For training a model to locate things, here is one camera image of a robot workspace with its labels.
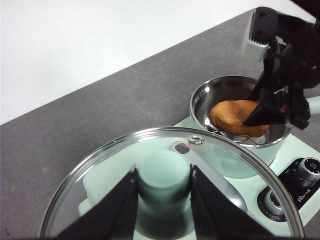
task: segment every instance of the bread bun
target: bread bun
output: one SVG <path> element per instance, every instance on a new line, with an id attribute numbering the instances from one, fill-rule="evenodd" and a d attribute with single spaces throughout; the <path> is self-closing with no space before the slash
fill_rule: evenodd
<path id="1" fill-rule="evenodd" d="M 219 129 L 227 133 L 242 137 L 260 137 L 267 132 L 269 125 L 244 125 L 244 121 L 257 105 L 257 102 L 249 100 L 222 101 L 211 109 L 210 118 Z"/>

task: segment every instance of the gray table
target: gray table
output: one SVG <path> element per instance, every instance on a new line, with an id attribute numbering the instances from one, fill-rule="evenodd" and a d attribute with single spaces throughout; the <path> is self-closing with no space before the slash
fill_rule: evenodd
<path id="1" fill-rule="evenodd" d="M 37 236 L 51 197 L 89 153 L 127 133 L 172 126 L 195 88 L 225 75 L 258 77 L 240 57 L 246 12 L 1 126 L 1 238 Z M 320 88 L 306 91 L 320 95 Z M 294 134 L 320 151 L 319 117 Z M 306 226 L 320 237 L 320 214 Z"/>

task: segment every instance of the glass pot lid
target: glass pot lid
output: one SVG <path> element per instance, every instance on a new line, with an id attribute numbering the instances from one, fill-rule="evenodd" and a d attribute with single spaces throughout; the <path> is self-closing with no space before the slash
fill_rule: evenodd
<path id="1" fill-rule="evenodd" d="M 190 196 L 193 179 L 199 176 L 199 180 L 200 174 L 207 181 L 205 184 L 217 188 L 232 206 L 273 235 L 304 236 L 290 194 L 261 159 L 223 136 L 174 126 L 125 135 L 86 157 L 55 193 L 40 236 L 60 234 L 109 195 L 135 168 L 138 200 L 133 239 L 195 239 L 195 209 L 199 204 L 192 202 Z M 254 171 L 256 175 L 241 178 L 243 171 Z M 270 212 L 278 221 L 270 220 L 258 208 L 257 195 L 266 188 L 272 192 L 272 203 L 277 205 L 278 211 Z M 221 203 L 214 199 L 212 204 Z M 233 222 L 231 217 L 229 224 L 240 223 Z"/>

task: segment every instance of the white backdrop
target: white backdrop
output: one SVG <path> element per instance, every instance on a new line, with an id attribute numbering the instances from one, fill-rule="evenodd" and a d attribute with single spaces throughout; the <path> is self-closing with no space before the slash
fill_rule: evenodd
<path id="1" fill-rule="evenodd" d="M 1 124 L 258 6 L 289 0 L 1 0 Z"/>

